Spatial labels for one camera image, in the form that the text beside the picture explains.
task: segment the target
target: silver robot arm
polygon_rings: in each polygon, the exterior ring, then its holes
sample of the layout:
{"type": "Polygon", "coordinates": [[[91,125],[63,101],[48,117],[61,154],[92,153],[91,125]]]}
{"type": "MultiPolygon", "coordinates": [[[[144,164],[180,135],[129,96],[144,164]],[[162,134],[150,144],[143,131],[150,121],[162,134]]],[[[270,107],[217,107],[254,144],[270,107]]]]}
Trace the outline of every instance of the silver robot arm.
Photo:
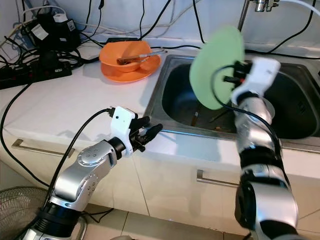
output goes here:
{"type": "Polygon", "coordinates": [[[70,240],[78,218],[100,180],[122,154],[130,156],[136,150],[143,152],[144,145],[163,128],[158,124],[140,135],[140,129],[149,125],[148,116],[138,118],[136,113],[119,106],[113,110],[111,139],[82,150],[76,161],[61,173],[49,203],[39,212],[37,222],[27,231],[24,240],[70,240]]]}
{"type": "MultiPolygon", "coordinates": [[[[244,83],[232,93],[238,108],[263,118],[272,117],[263,101],[280,63],[254,58],[244,83]]],[[[281,155],[280,144],[257,118],[235,112],[236,145],[240,155],[241,179],[236,193],[235,218],[250,230],[255,240],[302,240],[296,230],[298,207],[291,192],[281,155]]]]}

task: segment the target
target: white countertop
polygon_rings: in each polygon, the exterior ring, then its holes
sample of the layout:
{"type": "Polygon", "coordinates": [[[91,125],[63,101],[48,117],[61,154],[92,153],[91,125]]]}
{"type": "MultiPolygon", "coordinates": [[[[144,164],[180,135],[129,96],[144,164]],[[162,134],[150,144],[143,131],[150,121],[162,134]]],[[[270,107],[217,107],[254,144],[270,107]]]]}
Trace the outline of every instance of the white countertop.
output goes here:
{"type": "MultiPolygon", "coordinates": [[[[196,50],[170,50],[168,54],[191,55],[196,50]]],[[[276,59],[286,63],[304,64],[320,81],[319,61],[286,57],[276,59]]],[[[4,130],[19,137],[68,144],[80,126],[95,112],[110,106],[122,106],[143,115],[158,80],[161,67],[151,76],[133,83],[116,83],[101,73],[100,63],[84,65],[72,75],[31,85],[13,104],[5,121],[4,130]]],[[[0,90],[0,113],[23,87],[0,90]]],[[[102,114],[93,120],[79,140],[98,142],[108,139],[111,118],[102,114]]],[[[197,137],[161,132],[147,145],[150,153],[159,153],[202,162],[216,162],[223,168],[240,169],[236,145],[230,140],[197,137]],[[219,152],[219,159],[212,156],[219,152]]],[[[289,175],[320,179],[320,155],[294,150],[283,150],[283,162],[289,175]]]]}

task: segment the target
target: drawer handle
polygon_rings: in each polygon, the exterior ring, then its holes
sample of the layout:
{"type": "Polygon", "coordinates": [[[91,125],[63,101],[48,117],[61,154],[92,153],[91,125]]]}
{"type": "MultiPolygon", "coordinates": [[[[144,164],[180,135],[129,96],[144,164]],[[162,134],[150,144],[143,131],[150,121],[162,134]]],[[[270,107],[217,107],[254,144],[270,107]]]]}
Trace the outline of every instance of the drawer handle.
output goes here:
{"type": "MultiPolygon", "coordinates": [[[[50,151],[50,150],[45,150],[45,149],[39,149],[39,148],[34,148],[34,147],[29,147],[29,146],[21,146],[21,144],[24,141],[22,139],[17,139],[15,142],[12,144],[13,149],[20,149],[20,150],[25,150],[29,152],[35,152],[35,153],[40,153],[40,154],[48,154],[48,155],[53,155],[53,156],[58,156],[62,157],[64,153],[62,152],[57,152],[57,151],[50,151]]],[[[74,153],[75,149],[71,148],[71,151],[69,152],[67,158],[70,158],[71,155],[74,153]]]]}
{"type": "Polygon", "coordinates": [[[205,178],[204,171],[199,169],[196,171],[196,181],[199,183],[213,184],[213,185],[219,185],[219,186],[230,187],[230,188],[237,188],[239,186],[238,184],[232,183],[232,182],[205,178]]]}

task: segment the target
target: sink basin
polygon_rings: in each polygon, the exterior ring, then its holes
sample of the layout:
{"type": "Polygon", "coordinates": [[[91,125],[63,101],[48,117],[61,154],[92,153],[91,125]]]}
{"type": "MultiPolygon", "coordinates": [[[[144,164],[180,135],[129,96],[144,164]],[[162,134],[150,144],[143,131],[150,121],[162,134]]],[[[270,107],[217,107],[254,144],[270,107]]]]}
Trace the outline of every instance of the sink basin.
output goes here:
{"type": "MultiPolygon", "coordinates": [[[[193,59],[166,58],[145,115],[151,116],[152,124],[162,123],[165,132],[234,139],[234,113],[225,108],[211,110],[197,100],[189,82],[193,59]]],[[[272,127],[285,148],[320,152],[319,93],[305,66],[281,64],[264,98],[275,109],[272,127]]]]}

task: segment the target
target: metal tongs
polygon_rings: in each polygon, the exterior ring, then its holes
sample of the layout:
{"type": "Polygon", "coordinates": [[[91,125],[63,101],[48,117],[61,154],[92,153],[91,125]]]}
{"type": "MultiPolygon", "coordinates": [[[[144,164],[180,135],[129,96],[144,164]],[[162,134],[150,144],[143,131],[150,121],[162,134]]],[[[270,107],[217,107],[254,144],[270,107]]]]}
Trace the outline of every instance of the metal tongs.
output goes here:
{"type": "Polygon", "coordinates": [[[144,54],[139,54],[135,56],[125,56],[125,57],[120,57],[116,60],[116,62],[119,65],[126,65],[126,64],[131,64],[131,63],[143,63],[146,61],[150,56],[154,55],[160,55],[160,54],[166,54],[168,51],[162,49],[159,51],[153,51],[150,53],[144,53],[144,54]]]}

